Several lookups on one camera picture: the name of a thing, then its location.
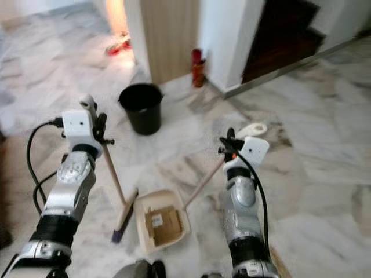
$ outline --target black cable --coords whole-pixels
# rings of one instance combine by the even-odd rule
[[[27,167],[28,167],[28,170],[30,171],[30,174],[31,174],[31,177],[32,179],[34,180],[35,182],[35,188],[34,188],[34,191],[32,193],[32,198],[34,200],[34,204],[35,204],[35,207],[39,213],[39,215],[41,214],[41,209],[40,209],[40,206],[38,204],[38,201],[37,201],[37,192],[40,191],[40,195],[41,195],[41,198],[42,198],[42,201],[43,203],[45,204],[46,203],[46,196],[45,196],[45,193],[44,191],[42,190],[42,187],[41,185],[47,181],[48,179],[50,179],[51,177],[53,177],[57,172],[55,171],[54,173],[50,174],[49,176],[47,176],[46,178],[44,178],[41,182],[38,181],[37,177],[36,177],[36,174],[35,174],[35,171],[34,169],[32,168],[32,164],[31,164],[31,145],[32,145],[32,141],[34,139],[34,136],[36,134],[36,132],[42,128],[43,126],[47,126],[47,125],[55,125],[56,127],[63,127],[63,120],[62,118],[55,118],[55,120],[50,120],[48,122],[45,122],[45,123],[42,123],[41,125],[37,126],[30,134],[30,137],[28,138],[28,142],[27,142],[27,149],[26,149],[26,161],[27,161]]]
[[[32,140],[34,139],[34,136],[36,134],[36,132],[42,128],[43,126],[47,126],[47,125],[51,125],[51,121],[49,122],[46,122],[46,123],[42,123],[41,125],[37,126],[30,134],[30,137],[28,138],[28,143],[27,143],[27,149],[26,149],[26,161],[27,161],[27,167],[28,167],[28,171],[30,171],[30,174],[31,174],[31,177],[32,179],[34,180],[35,182],[35,185],[38,186],[39,184],[39,181],[36,177],[36,174],[35,174],[35,171],[34,169],[32,168],[32,164],[31,164],[31,145],[32,145]],[[42,198],[42,201],[45,203],[46,202],[46,196],[45,196],[45,193],[44,191],[42,190],[42,188],[39,189],[40,191],[40,195],[41,195],[41,198]],[[38,205],[37,205],[37,200],[35,202],[35,199],[34,199],[34,203],[35,203],[35,206],[38,208]]]
[[[41,208],[39,206],[39,203],[37,201],[37,192],[38,191],[41,191],[42,188],[41,188],[41,185],[46,182],[48,179],[52,178],[55,174],[57,174],[57,171],[54,171],[52,174],[48,175],[46,178],[44,178],[41,182],[39,182],[38,184],[36,184],[35,188],[34,188],[34,191],[32,193],[32,198],[34,200],[34,204],[35,204],[35,207],[36,207],[36,210],[37,212],[39,213],[39,215],[41,214]]]
[[[261,182],[259,180],[258,175],[256,174],[254,168],[251,166],[251,164],[239,153],[237,149],[232,147],[228,141],[225,138],[221,138],[220,141],[233,153],[235,153],[241,160],[246,164],[246,166],[249,168],[251,173],[254,176],[254,180],[256,181],[257,187],[259,188],[260,196],[261,196],[261,202],[263,203],[263,215],[264,215],[264,243],[265,243],[265,249],[267,250],[268,256],[270,256],[269,251],[269,238],[268,238],[268,208],[267,208],[267,200],[265,199],[265,194],[263,187],[261,186]]]

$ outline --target cardboard piece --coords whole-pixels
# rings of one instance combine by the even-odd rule
[[[154,239],[155,246],[177,240],[183,233],[179,213],[174,206],[153,211],[148,208],[148,213],[146,213],[146,227],[149,237]]]

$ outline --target beige dustpan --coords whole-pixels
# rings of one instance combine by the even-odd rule
[[[146,253],[177,243],[191,233],[188,214],[176,189],[137,198],[134,212],[139,242]]]

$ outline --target red object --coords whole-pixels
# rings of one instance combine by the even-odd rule
[[[203,70],[205,68],[205,60],[202,60],[200,63],[193,64],[192,66],[192,82],[193,86],[196,88],[201,88],[203,86],[203,81],[205,76]]]
[[[122,43],[116,43],[110,47],[106,48],[106,54],[109,56],[114,56],[120,53],[121,50],[128,50],[132,48],[132,44],[130,39],[127,39],[126,41]]]
[[[201,49],[194,49],[192,50],[192,65],[200,64],[202,58],[202,50]]]

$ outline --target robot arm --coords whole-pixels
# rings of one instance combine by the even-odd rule
[[[101,144],[106,143],[103,140],[106,116],[97,117],[95,111],[92,116],[90,110],[63,112],[70,154],[57,171],[56,185],[48,196],[36,231],[1,277],[67,277],[64,270],[71,263],[73,237],[96,182],[95,160],[102,154]]]
[[[227,138],[222,142],[226,144],[226,149],[221,152],[225,153],[223,171],[228,180],[223,200],[223,223],[232,256],[232,276],[279,278],[260,229],[253,173],[239,156],[234,158],[233,152],[228,151],[228,147],[233,147],[257,169],[268,151],[269,143],[255,137],[246,137],[244,141],[235,139],[233,130],[228,131]]]

